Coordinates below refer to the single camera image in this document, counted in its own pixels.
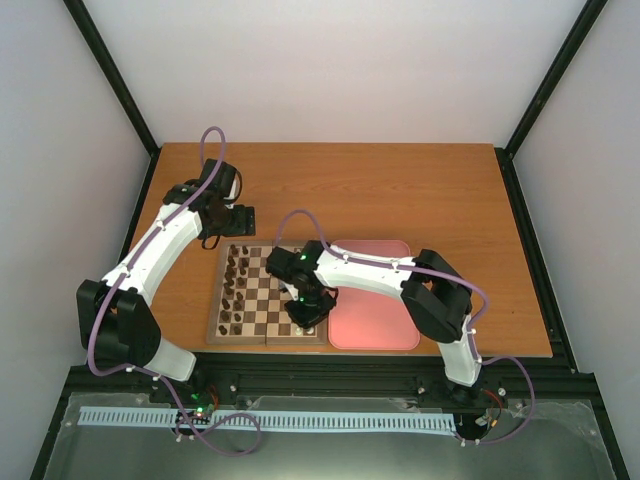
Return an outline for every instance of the gray floor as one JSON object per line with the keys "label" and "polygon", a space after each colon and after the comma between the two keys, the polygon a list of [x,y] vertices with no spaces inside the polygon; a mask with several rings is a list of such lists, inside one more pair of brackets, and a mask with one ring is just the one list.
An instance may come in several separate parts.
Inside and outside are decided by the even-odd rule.
{"label": "gray floor", "polygon": [[[96,404],[79,398],[70,405],[46,478],[615,478],[595,419],[582,402],[541,405],[521,435],[497,446],[461,448],[453,438],[420,434],[265,433],[260,449],[241,458],[221,457],[197,441],[176,443],[169,429],[75,426],[83,403]],[[504,412],[492,437],[520,421]],[[251,444],[252,434],[221,431],[210,439],[242,447]]]}

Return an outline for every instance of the white backdrop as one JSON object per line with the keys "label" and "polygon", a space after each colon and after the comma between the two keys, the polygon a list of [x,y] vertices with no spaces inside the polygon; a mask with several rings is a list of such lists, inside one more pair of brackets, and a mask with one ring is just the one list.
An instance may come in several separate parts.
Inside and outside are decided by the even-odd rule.
{"label": "white backdrop", "polygon": [[640,3],[609,2],[516,156],[571,345],[640,478]]}
{"label": "white backdrop", "polygon": [[156,139],[504,145],[584,0],[87,0]]}
{"label": "white backdrop", "polygon": [[0,478],[29,478],[75,294],[117,262],[149,157],[61,1],[0,2]]}

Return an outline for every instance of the circuit board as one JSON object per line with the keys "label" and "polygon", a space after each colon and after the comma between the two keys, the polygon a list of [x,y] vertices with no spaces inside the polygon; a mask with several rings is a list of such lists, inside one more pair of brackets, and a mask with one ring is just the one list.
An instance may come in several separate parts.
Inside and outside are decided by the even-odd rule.
{"label": "circuit board", "polygon": [[[280,245],[299,251],[302,244]],[[324,345],[327,322],[304,330],[289,318],[291,300],[266,270],[273,249],[266,241],[221,242],[209,316],[210,345]]]}

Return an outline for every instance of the robotic arm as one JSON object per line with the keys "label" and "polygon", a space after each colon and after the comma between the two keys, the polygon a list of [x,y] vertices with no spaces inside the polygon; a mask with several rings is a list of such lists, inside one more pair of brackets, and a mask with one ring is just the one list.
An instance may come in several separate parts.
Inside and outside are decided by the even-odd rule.
{"label": "robotic arm", "polygon": [[[404,303],[416,328],[438,343],[447,378],[471,387],[480,373],[481,359],[468,327],[471,291],[457,283],[398,267],[422,267],[458,277],[456,271],[432,250],[416,258],[386,258],[309,241],[299,253],[275,247],[267,259],[267,272],[278,278],[293,300],[285,304],[292,321],[310,328],[324,320],[335,307],[331,289],[350,287],[375,292]],[[348,261],[349,258],[386,263],[385,269]]]}
{"label": "robotic arm", "polygon": [[[162,337],[150,307],[160,282],[192,240],[200,239],[202,247],[208,249],[206,241],[212,236],[255,235],[254,208],[235,205],[242,177],[224,162],[206,190],[166,221],[204,183],[215,163],[207,160],[199,179],[174,186],[164,197],[153,225],[129,255],[100,282],[85,280],[78,289],[80,336],[83,347],[88,348],[107,292],[122,274],[126,275],[102,321],[95,346],[97,358],[137,365],[179,381],[191,376],[195,356]],[[157,227],[162,230],[154,236]]]}

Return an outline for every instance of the transparent plastic sheet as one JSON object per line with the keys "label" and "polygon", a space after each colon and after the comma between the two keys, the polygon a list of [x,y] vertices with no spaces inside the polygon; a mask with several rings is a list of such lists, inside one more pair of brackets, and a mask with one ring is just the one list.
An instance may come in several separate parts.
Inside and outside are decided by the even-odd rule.
{"label": "transparent plastic sheet", "polygon": [[[516,428],[528,413],[527,403],[511,401],[487,438]],[[460,448],[455,439],[435,435],[266,433],[259,450],[242,459],[220,457],[197,441],[176,443],[170,429],[78,427],[84,405],[169,407],[150,404],[146,395],[74,395],[45,478],[615,478],[591,407],[577,400],[538,402],[534,421],[522,434],[496,446]],[[370,398],[239,397],[237,407],[249,413],[438,412],[419,410],[411,400]],[[253,435],[213,432],[210,441],[242,447]]]}

